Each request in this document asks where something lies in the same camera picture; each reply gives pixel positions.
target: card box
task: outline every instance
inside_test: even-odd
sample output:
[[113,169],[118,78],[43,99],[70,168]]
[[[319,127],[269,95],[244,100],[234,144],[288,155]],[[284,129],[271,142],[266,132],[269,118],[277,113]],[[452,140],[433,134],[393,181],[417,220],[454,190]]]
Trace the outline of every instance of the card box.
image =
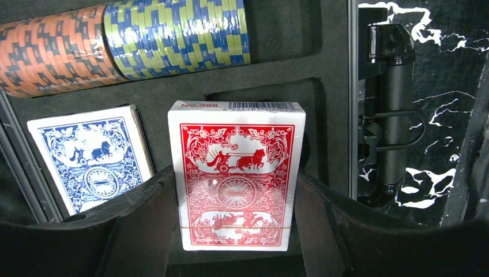
[[154,174],[134,105],[36,119],[27,126],[69,215]]
[[305,120],[297,103],[173,105],[185,250],[287,250]]

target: horse illustration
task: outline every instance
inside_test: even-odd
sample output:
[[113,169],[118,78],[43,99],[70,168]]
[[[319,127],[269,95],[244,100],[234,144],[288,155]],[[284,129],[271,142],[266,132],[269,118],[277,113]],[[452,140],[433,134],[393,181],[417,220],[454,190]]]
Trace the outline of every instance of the horse illustration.
[[237,217],[233,214],[230,214],[230,216],[224,215],[223,217],[216,215],[212,220],[214,220],[212,228],[214,228],[214,230],[220,230],[223,225],[233,225],[236,223]]
[[256,227],[258,227],[257,223],[260,220],[263,220],[263,217],[259,216],[259,217],[255,218],[256,216],[257,216],[257,214],[254,214],[252,212],[245,212],[243,215],[241,215],[239,217],[244,218],[243,227],[245,227],[245,228],[256,228]]
[[263,165],[265,165],[261,162],[264,156],[265,150],[258,149],[255,151],[255,154],[253,154],[253,156],[240,158],[236,163],[236,166],[232,166],[230,167],[230,169],[241,169],[242,171],[244,171],[245,168],[251,169],[252,166],[254,169],[259,169],[260,167],[263,167]]
[[94,149],[92,151],[92,160],[99,160],[100,158],[110,158],[112,157],[112,153],[110,152],[110,144],[108,141],[104,141],[100,148]]
[[78,164],[81,164],[82,166],[86,165],[86,159],[83,158],[83,153],[84,152],[85,152],[85,150],[78,149],[77,147],[75,147],[75,151],[73,151],[73,156],[70,158],[70,160],[72,162],[74,162],[75,160],[77,160],[77,163]]
[[212,162],[207,163],[207,166],[213,167],[217,165],[214,170],[219,170],[219,172],[221,173],[226,173],[229,171],[228,161],[230,157],[231,155],[229,155],[229,153],[225,155],[222,151],[219,151],[219,154],[214,158]]

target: stack of poker chips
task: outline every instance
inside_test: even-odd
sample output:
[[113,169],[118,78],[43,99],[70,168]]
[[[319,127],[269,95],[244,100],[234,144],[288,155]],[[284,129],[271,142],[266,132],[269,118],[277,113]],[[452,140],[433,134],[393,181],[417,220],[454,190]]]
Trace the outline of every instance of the stack of poker chips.
[[0,26],[0,88],[34,97],[127,81],[103,39],[106,6]]
[[243,0],[126,0],[104,15],[110,53],[129,80],[250,63]]
[[243,0],[125,0],[0,25],[0,89],[21,98],[249,63]]

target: orange poker chip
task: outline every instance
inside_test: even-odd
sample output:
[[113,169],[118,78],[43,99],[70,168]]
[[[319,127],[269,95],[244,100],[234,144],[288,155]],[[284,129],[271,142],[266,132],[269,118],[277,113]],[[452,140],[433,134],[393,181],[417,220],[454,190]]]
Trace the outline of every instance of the orange poker chip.
[[97,50],[94,50],[92,48],[92,43],[91,43],[91,39],[90,39],[90,25],[93,25],[93,27],[95,28],[95,22],[93,21],[92,18],[90,18],[92,13],[93,13],[93,7],[82,9],[83,22],[86,22],[86,25],[84,25],[82,30],[81,30],[82,31],[82,39],[83,39],[84,35],[87,37],[87,39],[83,39],[83,45],[85,47],[85,52],[86,52],[85,58],[92,65],[92,67],[90,68],[92,74],[94,74],[95,68],[99,68],[99,70],[97,72],[98,78],[96,80],[93,80],[93,81],[94,82],[98,81],[102,84],[111,85],[113,83],[110,80],[106,80],[107,75],[105,72],[102,71],[102,68],[99,66],[99,63],[97,62],[97,58],[96,58],[96,51]]
[[59,68],[59,70],[62,70],[65,74],[65,76],[70,80],[68,80],[68,83],[72,85],[75,88],[84,88],[88,86],[88,83],[85,82],[81,77],[76,77],[78,76],[77,70],[74,67],[74,62],[70,61],[70,58],[67,55],[67,51],[65,47],[70,47],[70,45],[65,45],[65,42],[63,40],[63,36],[59,36],[59,34],[67,32],[67,27],[65,26],[66,23],[69,21],[66,20],[67,17],[70,17],[69,14],[60,14],[59,17],[57,18],[57,34],[56,35],[56,44],[58,46],[59,50],[59,55],[61,58],[56,61],[56,68]]
[[37,63],[34,61],[34,63],[31,63],[31,59],[27,54],[27,46],[25,43],[25,38],[26,38],[26,30],[28,29],[27,25],[21,24],[18,25],[18,28],[16,28],[17,32],[12,32],[12,35],[16,35],[17,41],[19,48],[23,47],[26,51],[24,53],[19,53],[18,51],[20,50],[19,48],[14,50],[15,55],[17,56],[17,61],[9,60],[10,64],[12,66],[15,66],[15,69],[11,71],[11,73],[14,73],[19,76],[21,79],[21,86],[17,87],[22,89],[23,91],[28,91],[30,92],[31,95],[39,95],[40,92],[38,91],[38,87],[34,84],[35,83],[35,78],[31,76],[30,71],[31,68],[33,67],[32,65],[37,65]]
[[[58,25],[58,19],[56,16],[50,16],[48,21],[46,22],[47,24],[47,31],[49,36],[47,38],[44,38],[44,47],[48,46],[49,50],[47,50],[47,56],[50,60],[50,62],[45,66],[46,71],[49,72],[49,74],[52,76],[52,78],[56,81],[53,83],[60,87],[63,91],[67,91],[68,89],[74,89],[75,87],[70,85],[67,80],[64,80],[63,78],[60,78],[63,74],[67,77],[69,76],[69,72],[64,69],[64,65],[60,66],[60,53],[58,49],[58,42],[56,41],[56,29]],[[50,71],[48,68],[48,65],[51,66],[51,68],[54,70],[54,72]]]
[[[50,60],[47,58],[47,51],[44,48],[44,39],[43,38],[38,38],[37,39],[37,45],[39,46],[39,53],[43,57],[44,63],[45,64],[50,64]],[[51,75],[51,73],[47,70],[45,65],[39,66],[38,69],[35,70],[37,74],[43,74],[45,78],[42,78],[44,82],[46,82],[45,87],[47,89],[52,89],[55,91],[63,92],[64,89],[55,87],[57,84],[57,80]]]
[[[81,36],[81,32],[77,32],[77,30],[81,30],[81,20],[83,17],[83,13],[82,11],[78,11],[77,13],[77,18],[78,20],[74,23],[74,28],[70,30],[70,32],[73,34],[73,43],[77,45],[80,53],[80,58],[82,60],[87,60],[86,56],[87,56],[87,53],[86,53],[86,50],[85,50],[85,47],[84,47],[84,44],[83,44],[83,38]],[[83,62],[78,62],[78,67],[80,68],[80,75],[81,76],[84,76],[84,77],[87,77],[89,78],[90,80],[93,80],[95,79],[91,72],[90,72],[90,69],[89,68],[86,68],[87,66],[90,67],[90,64],[88,63],[83,63]]]
[[67,36],[63,38],[63,45],[65,46],[67,61],[70,62],[71,66],[76,71],[76,75],[80,80],[80,84],[86,87],[90,87],[88,81],[84,80],[84,78],[86,78],[87,76],[84,75],[84,71],[82,70],[81,67],[79,67],[79,64],[76,60],[76,57],[79,57],[82,54],[81,52],[83,51],[83,49],[80,50],[80,46],[74,43],[76,20],[73,19],[73,17],[75,13],[77,14],[78,12],[71,11],[66,13],[66,17],[69,19],[68,19],[68,24],[63,26],[63,29],[66,29],[66,32],[63,30],[63,33],[67,33]]

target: chariot illustration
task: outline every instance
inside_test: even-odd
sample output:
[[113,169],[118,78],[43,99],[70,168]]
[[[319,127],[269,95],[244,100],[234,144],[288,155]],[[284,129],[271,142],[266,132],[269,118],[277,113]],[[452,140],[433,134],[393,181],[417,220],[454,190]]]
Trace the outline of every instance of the chariot illustration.
[[[90,160],[101,162],[104,159],[110,159],[113,156],[110,148],[115,151],[125,149],[127,147],[127,141],[125,135],[118,129],[105,130],[103,137],[106,138],[99,145],[95,147],[89,147],[87,143],[83,143],[80,138],[74,138],[73,136],[50,136],[47,144],[51,150],[53,157],[57,159],[70,160],[80,166],[86,166]],[[89,135],[83,137],[85,141],[90,140]],[[73,152],[68,151],[66,146],[68,142],[76,141],[76,146]]]
[[[261,162],[265,156],[265,151],[263,149],[258,149],[254,153],[226,153],[223,154],[222,151],[212,152],[210,154],[213,158],[211,162],[207,163],[207,166],[214,167],[214,170],[220,173],[228,173],[230,169],[239,169],[245,171],[245,169],[260,169],[263,167],[264,163]],[[229,166],[229,159],[232,156],[241,157],[238,159],[235,166]]]

